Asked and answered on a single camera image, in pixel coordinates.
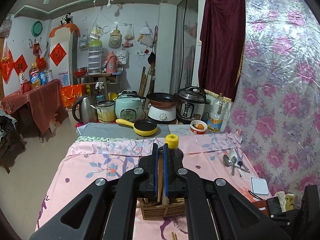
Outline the wooden chopstick holder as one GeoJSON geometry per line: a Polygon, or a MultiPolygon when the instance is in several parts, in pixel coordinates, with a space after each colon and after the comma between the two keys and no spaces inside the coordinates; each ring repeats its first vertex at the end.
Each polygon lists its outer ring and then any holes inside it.
{"type": "Polygon", "coordinates": [[[165,196],[165,189],[163,189],[162,201],[157,201],[157,179],[158,175],[156,176],[156,196],[154,198],[137,198],[139,202],[137,206],[141,208],[143,219],[152,220],[185,214],[184,198],[168,198],[165,196]]]}

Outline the brown wooden chopstick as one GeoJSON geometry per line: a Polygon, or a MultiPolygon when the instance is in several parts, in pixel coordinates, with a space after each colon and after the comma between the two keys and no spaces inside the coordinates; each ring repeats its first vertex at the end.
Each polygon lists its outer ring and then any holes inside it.
{"type": "Polygon", "coordinates": [[[164,165],[163,165],[163,156],[160,155],[158,158],[158,171],[157,171],[158,179],[157,179],[157,201],[162,201],[162,194],[164,189],[164,165]]]}
{"type": "Polygon", "coordinates": [[[172,236],[172,240],[177,240],[177,235],[176,235],[176,233],[172,232],[172,233],[171,233],[171,236],[172,236]]]}

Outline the cream plush toy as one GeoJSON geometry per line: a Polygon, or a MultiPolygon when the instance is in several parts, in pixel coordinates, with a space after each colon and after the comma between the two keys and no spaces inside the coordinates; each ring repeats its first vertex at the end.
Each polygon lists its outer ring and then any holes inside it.
{"type": "Polygon", "coordinates": [[[294,208],[295,195],[285,193],[284,191],[276,192],[275,197],[279,199],[282,212],[291,211],[294,208]]]}

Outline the dark soy sauce bottle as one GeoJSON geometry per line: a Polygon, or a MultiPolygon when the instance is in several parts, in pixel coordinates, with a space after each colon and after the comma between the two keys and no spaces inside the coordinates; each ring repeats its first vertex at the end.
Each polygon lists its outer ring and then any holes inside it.
{"type": "Polygon", "coordinates": [[[169,134],[165,137],[165,144],[168,145],[169,154],[174,155],[176,158],[183,160],[183,152],[178,148],[179,137],[175,134],[169,134]]]}

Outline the red white bowl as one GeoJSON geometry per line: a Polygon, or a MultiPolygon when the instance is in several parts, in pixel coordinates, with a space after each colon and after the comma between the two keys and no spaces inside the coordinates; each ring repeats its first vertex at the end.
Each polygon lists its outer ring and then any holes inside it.
{"type": "Polygon", "coordinates": [[[195,134],[204,134],[208,129],[207,124],[201,120],[193,120],[190,123],[190,131],[195,134]]]}

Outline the yellow small frying pan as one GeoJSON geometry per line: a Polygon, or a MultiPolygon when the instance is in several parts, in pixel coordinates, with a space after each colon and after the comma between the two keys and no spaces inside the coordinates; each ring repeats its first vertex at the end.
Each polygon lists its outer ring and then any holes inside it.
{"type": "Polygon", "coordinates": [[[141,119],[136,122],[130,122],[124,119],[117,119],[119,125],[132,127],[134,132],[141,137],[149,137],[157,132],[158,126],[152,120],[141,119]]]}

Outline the cooking oil bottle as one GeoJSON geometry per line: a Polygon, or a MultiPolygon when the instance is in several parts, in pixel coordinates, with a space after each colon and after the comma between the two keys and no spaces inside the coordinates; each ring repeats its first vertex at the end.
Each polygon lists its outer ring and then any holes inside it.
{"type": "Polygon", "coordinates": [[[228,102],[224,100],[223,94],[220,93],[212,103],[207,122],[208,129],[212,132],[219,132],[221,130],[227,106],[228,102]]]}

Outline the steel electric kettle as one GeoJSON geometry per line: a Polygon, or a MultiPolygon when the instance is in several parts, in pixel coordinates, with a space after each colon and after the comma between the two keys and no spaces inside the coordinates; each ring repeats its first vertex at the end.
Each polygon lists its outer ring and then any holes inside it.
{"type": "Polygon", "coordinates": [[[94,105],[95,99],[88,94],[78,98],[72,107],[73,118],[80,124],[97,122],[98,115],[94,105]]]}

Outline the mint green rice cooker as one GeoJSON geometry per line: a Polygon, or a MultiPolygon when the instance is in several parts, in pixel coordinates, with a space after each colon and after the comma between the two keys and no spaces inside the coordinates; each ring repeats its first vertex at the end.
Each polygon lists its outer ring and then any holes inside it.
{"type": "Polygon", "coordinates": [[[116,117],[136,122],[143,117],[143,99],[137,93],[122,92],[116,98],[116,117]]]}

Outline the white electric hotplate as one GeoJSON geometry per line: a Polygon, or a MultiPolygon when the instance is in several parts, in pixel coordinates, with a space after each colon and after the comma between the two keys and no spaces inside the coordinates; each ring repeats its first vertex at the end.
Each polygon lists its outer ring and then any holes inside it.
{"type": "Polygon", "coordinates": [[[176,106],[157,107],[148,105],[148,117],[156,122],[171,122],[176,119],[176,106]]]}

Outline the brown frying pan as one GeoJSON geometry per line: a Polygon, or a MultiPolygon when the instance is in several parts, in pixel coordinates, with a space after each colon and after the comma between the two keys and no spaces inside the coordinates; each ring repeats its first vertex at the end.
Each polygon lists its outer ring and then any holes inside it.
{"type": "Polygon", "coordinates": [[[168,108],[173,107],[178,103],[178,97],[174,94],[155,92],[146,96],[149,103],[155,107],[168,108]]]}

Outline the red cloth covered table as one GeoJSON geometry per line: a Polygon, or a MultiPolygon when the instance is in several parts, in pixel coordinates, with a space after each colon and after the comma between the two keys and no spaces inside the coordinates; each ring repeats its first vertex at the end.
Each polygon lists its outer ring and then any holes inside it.
{"type": "Polygon", "coordinates": [[[39,140],[44,142],[43,136],[50,129],[52,118],[63,122],[68,117],[62,103],[61,88],[61,81],[55,79],[25,93],[13,92],[1,100],[1,109],[11,115],[22,106],[29,105],[31,116],[37,127],[39,140]]]}

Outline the stacked grey steamer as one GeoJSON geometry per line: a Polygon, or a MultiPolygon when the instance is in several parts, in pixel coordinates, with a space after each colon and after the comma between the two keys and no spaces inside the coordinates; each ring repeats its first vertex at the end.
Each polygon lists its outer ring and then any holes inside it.
{"type": "Polygon", "coordinates": [[[101,73],[103,43],[100,40],[92,40],[88,46],[88,74],[101,73]]]}

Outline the white refrigerator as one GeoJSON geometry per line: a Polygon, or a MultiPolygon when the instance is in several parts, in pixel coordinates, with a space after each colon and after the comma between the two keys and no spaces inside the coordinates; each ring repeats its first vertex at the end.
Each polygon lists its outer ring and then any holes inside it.
{"type": "Polygon", "coordinates": [[[60,25],[49,34],[49,70],[53,78],[59,79],[63,86],[76,83],[74,70],[77,68],[78,38],[80,30],[74,23],[60,25]]]}

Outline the dark red curtain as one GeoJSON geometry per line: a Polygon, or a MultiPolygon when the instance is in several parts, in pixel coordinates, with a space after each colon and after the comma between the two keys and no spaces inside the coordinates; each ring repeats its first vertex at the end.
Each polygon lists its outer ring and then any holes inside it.
{"type": "Polygon", "coordinates": [[[245,0],[206,0],[200,33],[199,86],[233,102],[241,75],[245,0]]]}

